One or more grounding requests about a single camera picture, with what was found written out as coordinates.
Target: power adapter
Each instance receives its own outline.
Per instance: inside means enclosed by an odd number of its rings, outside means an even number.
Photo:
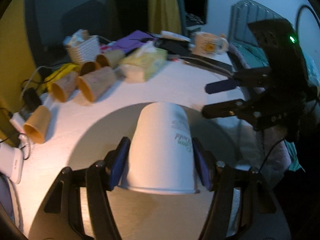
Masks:
[[[42,105],[42,102],[34,88],[28,88],[24,92],[22,98],[23,101],[26,103],[28,109],[32,112],[34,112],[38,106]]]

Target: yellow curtain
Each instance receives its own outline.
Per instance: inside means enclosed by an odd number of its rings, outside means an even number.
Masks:
[[[177,0],[148,0],[149,31],[170,31],[181,34]]]
[[[12,113],[21,110],[20,84],[34,70],[24,25],[24,0],[12,0],[0,19],[0,107]],[[34,80],[40,80],[38,74]],[[14,132],[7,114],[1,111],[0,138],[6,138]]]

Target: upside-down cup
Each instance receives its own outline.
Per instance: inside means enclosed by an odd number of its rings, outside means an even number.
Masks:
[[[78,78],[78,73],[71,71],[69,74],[60,78],[51,85],[51,92],[53,96],[64,103],[68,100],[69,96],[76,90],[76,79]]]
[[[116,75],[110,67],[78,77],[78,87],[83,95],[94,102],[116,82]]]
[[[86,75],[95,70],[101,69],[101,65],[97,62],[87,61],[81,64],[79,69],[79,76]]]
[[[115,49],[97,55],[96,62],[98,62],[102,67],[116,68],[124,57],[125,54],[121,49]]]
[[[35,143],[44,143],[45,135],[51,120],[51,112],[46,106],[38,106],[24,123],[26,135]]]
[[[199,192],[188,118],[181,106],[158,102],[143,108],[118,186],[160,195]]]

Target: tan paper cup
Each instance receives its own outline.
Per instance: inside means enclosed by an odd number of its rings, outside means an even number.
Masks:
[[[115,82],[116,75],[110,67],[78,77],[78,87],[90,102],[96,101]]]
[[[50,120],[49,109],[39,106],[23,125],[26,135],[35,143],[44,143]]]
[[[86,75],[92,71],[101,69],[101,65],[97,62],[87,61],[81,64],[79,69],[79,76]]]
[[[52,83],[51,91],[53,96],[58,99],[60,102],[66,102],[69,96],[76,89],[76,79],[78,73],[71,71],[69,74],[65,75],[63,78],[60,78],[56,82]]]
[[[102,67],[115,68],[124,57],[124,52],[121,49],[116,49],[97,55],[96,62]]]

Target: white basket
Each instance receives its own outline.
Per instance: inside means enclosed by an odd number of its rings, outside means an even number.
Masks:
[[[89,39],[80,43],[78,46],[66,48],[71,61],[75,64],[82,64],[86,61],[95,61],[100,54],[98,36],[90,36]]]

